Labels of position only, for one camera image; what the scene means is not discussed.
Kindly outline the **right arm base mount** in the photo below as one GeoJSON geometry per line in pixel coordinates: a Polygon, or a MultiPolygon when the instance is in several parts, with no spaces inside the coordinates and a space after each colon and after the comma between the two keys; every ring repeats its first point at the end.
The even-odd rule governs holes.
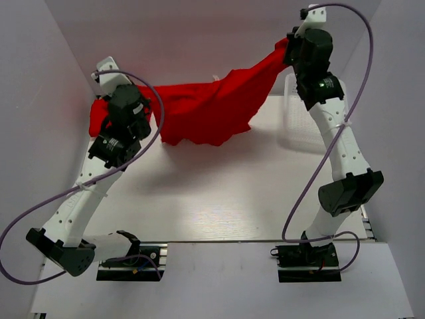
{"type": "Polygon", "coordinates": [[[280,245],[270,250],[277,259],[280,283],[341,282],[339,259],[333,243],[280,245]]]}

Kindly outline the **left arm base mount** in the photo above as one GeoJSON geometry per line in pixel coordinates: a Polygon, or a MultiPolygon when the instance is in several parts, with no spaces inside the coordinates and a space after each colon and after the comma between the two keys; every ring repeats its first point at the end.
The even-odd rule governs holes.
{"type": "Polygon", "coordinates": [[[100,262],[96,280],[99,282],[159,282],[165,272],[166,258],[166,243],[142,243],[136,258],[100,262]]]}

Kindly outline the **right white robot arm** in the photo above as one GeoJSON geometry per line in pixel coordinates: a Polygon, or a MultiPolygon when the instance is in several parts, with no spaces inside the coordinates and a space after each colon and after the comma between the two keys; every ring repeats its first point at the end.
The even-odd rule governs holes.
{"type": "Polygon", "coordinates": [[[345,93],[328,70],[331,35],[323,29],[306,29],[299,35],[298,30],[294,27],[288,33],[284,62],[294,69],[297,93],[319,129],[333,179],[319,188],[319,211],[301,236],[300,258],[315,265],[330,249],[342,223],[371,199],[384,177],[363,157],[346,119],[345,93]]]}

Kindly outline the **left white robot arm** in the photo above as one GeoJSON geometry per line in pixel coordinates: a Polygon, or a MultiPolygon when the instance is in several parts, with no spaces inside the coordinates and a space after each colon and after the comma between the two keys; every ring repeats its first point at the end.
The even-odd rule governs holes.
{"type": "Polygon", "coordinates": [[[84,232],[109,188],[125,171],[123,165],[136,156],[140,142],[150,135],[148,104],[136,85],[116,87],[107,102],[108,115],[75,182],[78,189],[40,229],[27,233],[28,242],[72,276],[81,275],[93,262],[120,259],[134,265],[140,258],[140,241],[131,233],[86,237],[84,232]]]}

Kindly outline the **red t shirt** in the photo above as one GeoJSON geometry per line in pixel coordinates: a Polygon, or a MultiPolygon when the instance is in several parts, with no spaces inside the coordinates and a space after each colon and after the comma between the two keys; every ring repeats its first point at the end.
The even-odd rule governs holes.
{"type": "Polygon", "coordinates": [[[206,83],[156,86],[139,90],[151,100],[156,120],[165,108],[161,130],[163,142],[176,146],[182,140],[219,146],[233,135],[250,130],[249,121],[258,112],[281,71],[289,40],[251,68],[233,69],[224,78],[206,83]]]}

